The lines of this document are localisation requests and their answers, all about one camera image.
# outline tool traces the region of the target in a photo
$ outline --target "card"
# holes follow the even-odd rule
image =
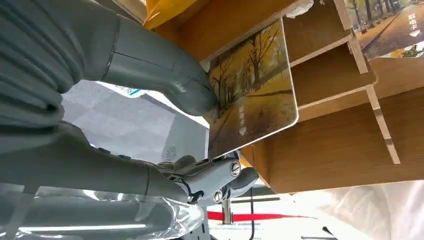
[[[211,159],[286,129],[299,118],[281,19],[216,57],[209,79],[219,101],[209,128]]]
[[[424,4],[417,0],[345,0],[345,3],[368,60],[387,57],[389,53],[424,41],[421,32]]]

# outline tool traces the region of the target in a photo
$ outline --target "yellow object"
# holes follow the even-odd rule
[[[197,0],[147,0],[147,18],[143,26],[154,29],[184,12]]]

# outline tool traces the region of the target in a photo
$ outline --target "metal pole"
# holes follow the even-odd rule
[[[231,202],[229,199],[222,201],[222,213],[224,218],[222,220],[222,224],[230,225],[233,223],[233,214],[231,213]]]

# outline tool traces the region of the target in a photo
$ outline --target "black cable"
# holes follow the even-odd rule
[[[253,211],[253,187],[250,188],[250,213],[253,215],[254,211]],[[249,238],[249,240],[253,240],[253,238],[255,237],[255,221],[252,220],[252,234]]]

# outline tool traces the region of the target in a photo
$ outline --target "wooden rack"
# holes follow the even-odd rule
[[[117,1],[131,12],[139,0]],[[302,3],[199,0],[154,31],[204,63]],[[262,179],[288,193],[423,178],[420,59],[368,63],[344,0],[316,0],[283,25],[299,123],[242,149]]]

